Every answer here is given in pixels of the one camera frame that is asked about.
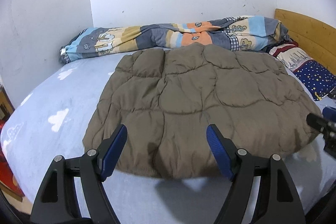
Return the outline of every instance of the metal screw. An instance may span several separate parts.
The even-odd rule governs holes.
[[[57,155],[55,158],[54,158],[54,161],[58,162],[62,159],[62,156],[61,155]]]
[[[273,158],[274,160],[281,160],[281,157],[280,157],[278,154],[274,154],[274,155],[272,156],[272,158]]]
[[[94,156],[96,153],[97,153],[97,151],[96,151],[95,149],[90,149],[90,150],[87,152],[87,154],[88,154],[89,156]]]
[[[247,154],[245,149],[238,149],[238,154],[241,156],[245,156]]]
[[[333,130],[336,129],[336,122],[328,122],[328,126],[331,127]]]

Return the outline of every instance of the light blue bed sheet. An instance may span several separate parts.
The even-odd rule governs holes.
[[[22,190],[33,202],[55,155],[78,157],[82,138],[100,94],[121,58],[106,55],[71,62],[36,87],[15,110],[1,133],[1,146]],[[333,100],[317,102],[336,107]],[[323,151],[322,136],[285,163],[307,212],[336,180],[336,160]],[[231,183],[224,177],[167,181],[114,171],[105,191],[121,223],[213,223]],[[76,189],[88,217],[80,179]],[[255,179],[243,223],[249,223],[258,194]]]

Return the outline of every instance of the blue star pillowcase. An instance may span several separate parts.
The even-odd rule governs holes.
[[[322,100],[336,87],[336,76],[300,49],[297,42],[287,43],[268,47],[266,52],[291,70],[315,101]]]

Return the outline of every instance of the wooden headboard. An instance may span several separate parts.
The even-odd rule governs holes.
[[[336,75],[336,29],[315,18],[276,9],[274,18],[288,29],[288,34],[298,42],[309,56]]]

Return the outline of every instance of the blue gripper pad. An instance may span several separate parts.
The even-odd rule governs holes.
[[[219,139],[215,131],[217,131],[217,134],[218,133],[220,134],[219,137],[221,138],[221,140]],[[231,140],[229,140],[229,142],[232,143],[233,147],[232,145],[230,145],[229,142],[225,143],[225,144],[229,144],[229,147],[228,147],[228,149],[230,149],[230,151],[228,151],[230,153],[229,155],[226,149],[224,148],[223,142],[225,140],[229,140],[229,139],[226,139],[222,136],[221,132],[218,130],[216,125],[211,124],[208,126],[207,141],[215,157],[219,170],[223,176],[227,177],[230,181],[232,181],[236,173],[231,168],[233,165],[235,165],[235,162],[232,162],[232,161],[235,161],[236,159],[235,154],[234,154],[236,147]]]
[[[112,175],[126,141],[127,128],[121,124],[115,129],[110,138],[101,142],[98,147],[99,155],[97,159],[101,181],[105,181]]]

